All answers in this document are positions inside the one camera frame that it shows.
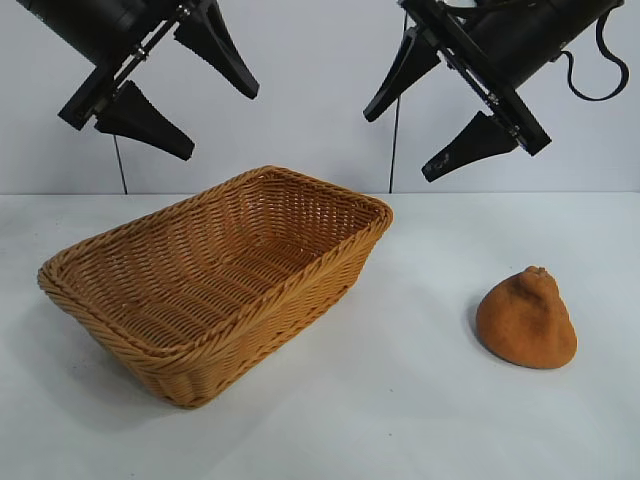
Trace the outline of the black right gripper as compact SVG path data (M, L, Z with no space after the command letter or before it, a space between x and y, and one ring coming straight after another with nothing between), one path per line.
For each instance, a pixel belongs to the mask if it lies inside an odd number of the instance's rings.
M464 129L421 169L428 182L476 161L521 147L536 155L551 139L517 90L560 56L589 26L607 60L625 63L606 46L604 27L619 1L482 1L454 7L443 1L403 1L416 27L404 32L380 88L364 109L368 122L440 63L437 51L491 109L477 112Z

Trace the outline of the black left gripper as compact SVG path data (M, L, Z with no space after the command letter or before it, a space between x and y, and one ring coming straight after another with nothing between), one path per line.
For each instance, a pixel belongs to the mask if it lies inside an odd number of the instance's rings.
M58 116L77 130L95 118L106 134L191 158L195 143L129 79L174 26L174 39L255 99L259 83L243 61L217 1L22 1L30 14L94 65Z

